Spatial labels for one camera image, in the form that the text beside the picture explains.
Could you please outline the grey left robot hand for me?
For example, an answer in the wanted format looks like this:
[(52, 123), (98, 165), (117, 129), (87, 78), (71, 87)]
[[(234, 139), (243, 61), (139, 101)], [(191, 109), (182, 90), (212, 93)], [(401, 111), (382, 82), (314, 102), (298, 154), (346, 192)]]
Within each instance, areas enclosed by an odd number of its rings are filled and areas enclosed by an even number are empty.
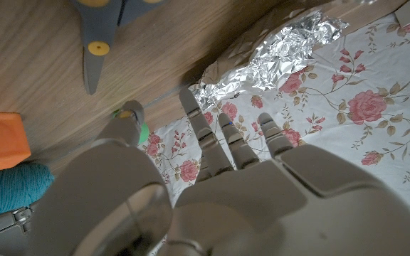
[(228, 151), (193, 94), (179, 96), (202, 151), (194, 185), (171, 202), (137, 148), (144, 110), (126, 102), (36, 206), (28, 255), (410, 255), (410, 209), (373, 175), (259, 117), (261, 161), (225, 114)]

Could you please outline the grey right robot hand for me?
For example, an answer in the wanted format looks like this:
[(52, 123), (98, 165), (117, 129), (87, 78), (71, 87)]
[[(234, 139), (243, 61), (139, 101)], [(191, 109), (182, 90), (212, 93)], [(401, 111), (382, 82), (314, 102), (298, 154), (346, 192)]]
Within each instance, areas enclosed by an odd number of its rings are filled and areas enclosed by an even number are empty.
[(0, 256), (25, 255), (32, 215), (30, 207), (0, 214)]

